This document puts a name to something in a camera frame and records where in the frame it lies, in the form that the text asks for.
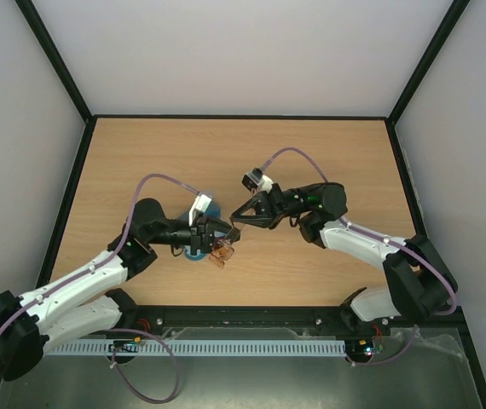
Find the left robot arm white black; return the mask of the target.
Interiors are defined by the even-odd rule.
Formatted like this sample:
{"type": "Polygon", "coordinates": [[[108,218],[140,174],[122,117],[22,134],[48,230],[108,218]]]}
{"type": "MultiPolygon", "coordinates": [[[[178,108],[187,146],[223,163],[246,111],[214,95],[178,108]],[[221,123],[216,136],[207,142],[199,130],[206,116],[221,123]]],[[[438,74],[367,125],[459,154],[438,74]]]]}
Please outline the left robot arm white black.
{"type": "Polygon", "coordinates": [[[197,210],[169,218],[156,199],[135,202],[121,234],[82,267],[19,296],[0,293],[0,376],[14,381],[63,343],[132,327],[138,307],[120,286],[157,260],[153,246],[209,254],[230,228],[197,210]]]}

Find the orange sunglasses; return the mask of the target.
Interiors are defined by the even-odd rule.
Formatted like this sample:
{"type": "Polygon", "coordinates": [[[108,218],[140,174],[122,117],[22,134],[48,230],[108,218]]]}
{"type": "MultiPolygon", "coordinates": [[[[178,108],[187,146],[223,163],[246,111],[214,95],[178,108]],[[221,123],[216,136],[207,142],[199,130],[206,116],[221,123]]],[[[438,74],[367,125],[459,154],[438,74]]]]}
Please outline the orange sunglasses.
{"type": "Polygon", "coordinates": [[[214,239],[208,260],[218,268],[224,268],[234,254],[234,243],[240,240],[241,230],[233,227],[228,233],[214,239]]]}

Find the blue transparent glasses case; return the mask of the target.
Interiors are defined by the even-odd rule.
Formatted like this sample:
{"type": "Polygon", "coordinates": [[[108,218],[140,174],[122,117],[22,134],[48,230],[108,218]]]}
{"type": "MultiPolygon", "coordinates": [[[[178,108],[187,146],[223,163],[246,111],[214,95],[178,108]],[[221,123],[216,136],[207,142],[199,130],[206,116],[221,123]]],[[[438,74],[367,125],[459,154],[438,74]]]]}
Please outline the blue transparent glasses case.
{"type": "MultiPolygon", "coordinates": [[[[185,222],[188,221],[188,209],[186,209],[178,218],[180,220],[183,220],[185,222]]],[[[211,204],[209,205],[208,209],[205,211],[204,214],[201,216],[215,216],[215,217],[220,217],[221,216],[221,207],[220,205],[212,199],[211,204]]],[[[201,252],[200,250],[197,250],[194,254],[191,252],[191,249],[189,246],[184,246],[183,247],[183,255],[190,261],[200,261],[205,259],[206,254],[204,252],[201,252]]]]}

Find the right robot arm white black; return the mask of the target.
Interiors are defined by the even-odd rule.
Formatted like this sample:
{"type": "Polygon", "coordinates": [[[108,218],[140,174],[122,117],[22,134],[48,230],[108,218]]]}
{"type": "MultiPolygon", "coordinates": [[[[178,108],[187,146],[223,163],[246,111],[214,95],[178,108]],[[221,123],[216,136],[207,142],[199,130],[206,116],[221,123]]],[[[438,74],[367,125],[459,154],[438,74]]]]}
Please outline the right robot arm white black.
{"type": "Polygon", "coordinates": [[[457,309],[458,285],[432,242],[375,232],[348,220],[344,186],[314,183],[282,190],[276,183],[257,190],[230,220],[274,229],[284,219],[298,227],[303,239],[322,249],[341,251],[381,270],[386,285],[363,287],[345,301],[344,328],[363,332],[373,320],[403,317],[421,325],[434,315],[457,309]]]}

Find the black metal frame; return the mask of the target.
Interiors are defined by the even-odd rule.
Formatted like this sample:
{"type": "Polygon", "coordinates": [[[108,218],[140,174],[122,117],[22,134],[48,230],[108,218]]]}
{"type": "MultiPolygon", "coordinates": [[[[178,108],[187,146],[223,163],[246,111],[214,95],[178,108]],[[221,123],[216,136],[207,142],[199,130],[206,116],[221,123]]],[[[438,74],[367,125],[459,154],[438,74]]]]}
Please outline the black metal frame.
{"type": "MultiPolygon", "coordinates": [[[[52,275],[54,262],[61,246],[61,236],[66,230],[69,213],[77,192],[78,183],[81,179],[84,162],[88,155],[98,116],[92,114],[84,102],[78,86],[74,82],[65,61],[55,46],[55,42],[50,36],[46,25],[43,23],[34,3],[31,1],[19,1],[17,2],[17,6],[85,123],[84,133],[78,146],[76,158],[61,201],[61,207],[38,276],[38,283],[44,285],[52,275]]],[[[389,116],[383,119],[387,135],[389,136],[391,150],[396,161],[397,171],[401,179],[403,192],[408,202],[410,216],[417,234],[425,234],[425,222],[423,220],[422,210],[418,204],[417,193],[410,177],[408,164],[402,154],[402,146],[396,133],[396,124],[404,114],[404,111],[417,92],[438,54],[441,52],[444,44],[448,41],[449,36],[464,14],[467,6],[468,3],[466,1],[454,1],[450,4],[448,11],[427,45],[424,54],[419,59],[418,65],[414,69],[393,110],[389,116]]],[[[30,340],[32,347],[37,348],[38,340],[41,337],[37,333],[32,332],[28,325],[31,320],[31,315],[24,314],[24,316],[19,317],[16,314],[18,309],[13,295],[7,292],[0,294],[0,327],[3,322],[8,321],[17,328],[25,329],[25,333],[16,339],[18,341],[30,340]]],[[[148,319],[154,312],[158,312],[160,317],[159,324],[155,326],[156,329],[169,322],[179,322],[184,325],[196,326],[223,324],[229,328],[235,328],[236,326],[258,328],[267,324],[279,324],[285,327],[311,327],[311,318],[323,317],[330,319],[330,322],[325,327],[333,335],[355,337],[359,332],[359,328],[349,321],[349,304],[347,302],[343,302],[341,305],[335,307],[167,307],[153,305],[138,306],[133,304],[128,307],[128,311],[130,320],[134,320],[137,316],[148,319]]],[[[437,329],[448,327],[458,330],[464,352],[469,360],[472,381],[476,387],[478,399],[482,407],[486,408],[486,380],[477,357],[463,309],[457,308],[453,314],[446,318],[432,318],[425,323],[425,326],[437,329]]]]}

